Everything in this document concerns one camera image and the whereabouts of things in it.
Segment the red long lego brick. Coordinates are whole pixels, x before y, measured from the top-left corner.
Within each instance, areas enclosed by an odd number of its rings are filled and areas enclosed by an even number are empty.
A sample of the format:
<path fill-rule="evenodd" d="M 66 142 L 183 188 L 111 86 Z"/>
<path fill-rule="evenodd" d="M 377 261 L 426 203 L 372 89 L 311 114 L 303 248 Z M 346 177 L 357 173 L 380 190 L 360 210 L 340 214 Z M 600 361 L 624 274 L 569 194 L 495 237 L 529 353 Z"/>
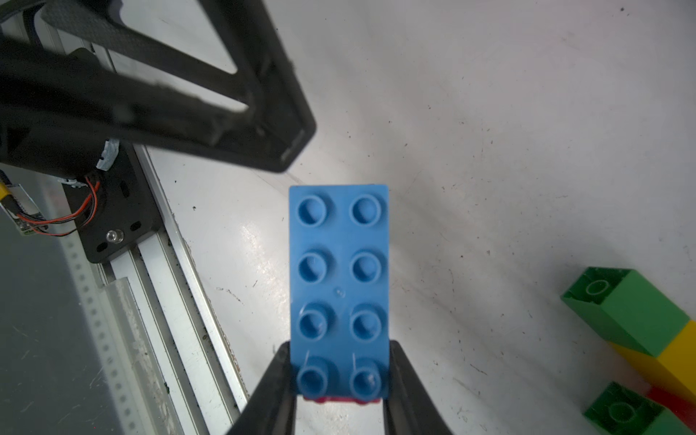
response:
<path fill-rule="evenodd" d="M 695 433 L 696 409 L 692 403 L 658 387 L 652 387 L 647 392 L 646 397 L 669 409 L 692 433 Z"/>

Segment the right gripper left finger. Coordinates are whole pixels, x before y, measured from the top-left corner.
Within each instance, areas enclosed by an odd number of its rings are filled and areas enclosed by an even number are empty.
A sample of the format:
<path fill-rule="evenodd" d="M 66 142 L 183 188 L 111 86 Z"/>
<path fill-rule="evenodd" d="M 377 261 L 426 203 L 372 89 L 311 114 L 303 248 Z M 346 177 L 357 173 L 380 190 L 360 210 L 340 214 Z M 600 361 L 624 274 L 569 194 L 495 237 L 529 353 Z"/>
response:
<path fill-rule="evenodd" d="M 293 435 L 297 395 L 292 386 L 290 342 L 282 344 L 266 368 L 228 435 Z"/>

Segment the blue long lego brick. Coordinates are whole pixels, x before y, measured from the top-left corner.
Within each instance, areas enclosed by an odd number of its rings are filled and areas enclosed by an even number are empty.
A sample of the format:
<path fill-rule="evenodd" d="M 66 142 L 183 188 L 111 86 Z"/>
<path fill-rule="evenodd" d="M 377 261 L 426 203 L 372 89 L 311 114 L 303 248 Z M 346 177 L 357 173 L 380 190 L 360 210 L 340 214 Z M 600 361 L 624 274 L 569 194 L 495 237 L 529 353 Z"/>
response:
<path fill-rule="evenodd" d="M 289 190 L 290 361 L 308 400 L 389 395 L 389 190 Z"/>

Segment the yellow lego cube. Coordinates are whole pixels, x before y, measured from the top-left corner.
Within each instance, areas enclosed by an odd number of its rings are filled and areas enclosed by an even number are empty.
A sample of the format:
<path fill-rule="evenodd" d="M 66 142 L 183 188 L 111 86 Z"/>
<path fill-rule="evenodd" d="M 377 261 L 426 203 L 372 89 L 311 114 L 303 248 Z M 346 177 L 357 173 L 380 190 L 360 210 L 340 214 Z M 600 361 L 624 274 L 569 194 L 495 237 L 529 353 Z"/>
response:
<path fill-rule="evenodd" d="M 609 343 L 654 387 L 695 404 L 695 322 L 690 320 L 658 357 Z"/>

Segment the green lego cube top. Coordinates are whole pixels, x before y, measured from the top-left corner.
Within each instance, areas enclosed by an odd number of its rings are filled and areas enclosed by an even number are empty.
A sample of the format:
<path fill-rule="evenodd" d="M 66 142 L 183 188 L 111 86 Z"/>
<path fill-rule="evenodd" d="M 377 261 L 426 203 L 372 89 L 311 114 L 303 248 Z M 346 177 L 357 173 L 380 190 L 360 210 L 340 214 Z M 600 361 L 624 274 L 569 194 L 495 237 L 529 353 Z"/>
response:
<path fill-rule="evenodd" d="M 587 268 L 561 299 L 607 342 L 652 357 L 690 320 L 634 269 Z"/>

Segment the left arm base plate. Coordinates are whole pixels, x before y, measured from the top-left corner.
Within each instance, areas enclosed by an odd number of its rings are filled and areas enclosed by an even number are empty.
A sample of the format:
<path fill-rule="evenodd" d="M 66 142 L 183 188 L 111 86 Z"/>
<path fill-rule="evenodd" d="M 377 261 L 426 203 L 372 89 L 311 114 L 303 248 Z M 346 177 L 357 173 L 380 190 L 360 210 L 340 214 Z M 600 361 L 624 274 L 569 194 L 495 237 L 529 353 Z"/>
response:
<path fill-rule="evenodd" d="M 94 220 L 78 232 L 86 257 L 100 264 L 118 257 L 161 228 L 162 219 L 134 147 L 122 143 L 100 176 Z"/>

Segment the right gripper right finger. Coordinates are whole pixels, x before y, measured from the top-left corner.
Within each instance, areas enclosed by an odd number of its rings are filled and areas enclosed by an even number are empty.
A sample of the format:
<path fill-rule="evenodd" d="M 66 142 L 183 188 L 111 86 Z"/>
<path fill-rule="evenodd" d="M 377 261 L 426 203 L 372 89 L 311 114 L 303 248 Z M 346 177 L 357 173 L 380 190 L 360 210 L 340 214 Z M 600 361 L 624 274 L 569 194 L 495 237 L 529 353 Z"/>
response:
<path fill-rule="evenodd" d="M 395 340 L 390 341 L 389 371 L 389 395 L 382 405 L 385 433 L 453 435 L 404 349 Z"/>

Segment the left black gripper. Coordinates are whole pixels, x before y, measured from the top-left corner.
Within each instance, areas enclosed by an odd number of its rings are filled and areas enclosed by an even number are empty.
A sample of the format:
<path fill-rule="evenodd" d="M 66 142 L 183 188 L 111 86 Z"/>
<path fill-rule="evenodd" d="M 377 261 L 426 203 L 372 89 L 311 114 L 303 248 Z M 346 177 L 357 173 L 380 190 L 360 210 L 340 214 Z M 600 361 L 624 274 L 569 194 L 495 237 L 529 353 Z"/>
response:
<path fill-rule="evenodd" d="M 99 62 L 1 40 L 1 161 L 81 179 L 135 144 L 250 165 L 237 112 L 104 69 Z"/>

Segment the green lego cube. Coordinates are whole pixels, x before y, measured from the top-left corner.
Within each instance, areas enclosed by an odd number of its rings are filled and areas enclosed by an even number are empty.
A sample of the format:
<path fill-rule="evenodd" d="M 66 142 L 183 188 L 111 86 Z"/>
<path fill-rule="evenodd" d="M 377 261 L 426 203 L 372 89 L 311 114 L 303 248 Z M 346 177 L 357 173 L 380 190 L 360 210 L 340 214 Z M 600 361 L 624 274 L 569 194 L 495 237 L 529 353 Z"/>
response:
<path fill-rule="evenodd" d="M 688 435 L 694 434 L 669 408 L 635 391 L 610 382 L 583 416 L 599 434 Z"/>
<path fill-rule="evenodd" d="M 690 320 L 634 269 L 587 268 L 561 299 L 607 342 L 652 357 Z"/>

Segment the pink lego cube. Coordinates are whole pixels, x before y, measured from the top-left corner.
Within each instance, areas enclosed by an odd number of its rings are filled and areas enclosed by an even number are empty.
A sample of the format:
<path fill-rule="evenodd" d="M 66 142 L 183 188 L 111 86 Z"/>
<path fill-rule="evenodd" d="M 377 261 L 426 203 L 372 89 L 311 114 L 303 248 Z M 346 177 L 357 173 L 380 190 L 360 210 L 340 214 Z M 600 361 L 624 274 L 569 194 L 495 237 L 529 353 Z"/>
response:
<path fill-rule="evenodd" d="M 369 404 L 373 403 L 380 403 L 382 401 L 381 398 L 377 398 L 375 400 L 371 401 L 361 401 L 355 398 L 348 398 L 348 397 L 322 397 L 322 398 L 309 398 L 306 396 L 302 396 L 303 400 L 306 402 L 314 402 L 318 404 L 325 404 L 325 403 L 352 403 L 352 404 L 357 404 L 360 406 L 366 406 Z"/>

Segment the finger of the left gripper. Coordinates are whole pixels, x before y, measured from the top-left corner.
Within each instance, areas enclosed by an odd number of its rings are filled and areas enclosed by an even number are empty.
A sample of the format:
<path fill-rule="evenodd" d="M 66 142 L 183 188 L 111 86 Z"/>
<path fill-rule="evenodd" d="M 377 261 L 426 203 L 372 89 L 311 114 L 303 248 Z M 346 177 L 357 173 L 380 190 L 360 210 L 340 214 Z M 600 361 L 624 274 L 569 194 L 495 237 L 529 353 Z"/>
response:
<path fill-rule="evenodd" d="M 110 129 L 131 141 L 275 173 L 316 131 L 293 65 L 261 1 L 203 1 L 237 70 L 225 72 L 128 27 L 121 1 L 50 1 L 45 21 L 73 36 L 242 103 L 236 112 L 172 89 L 108 75 Z"/>

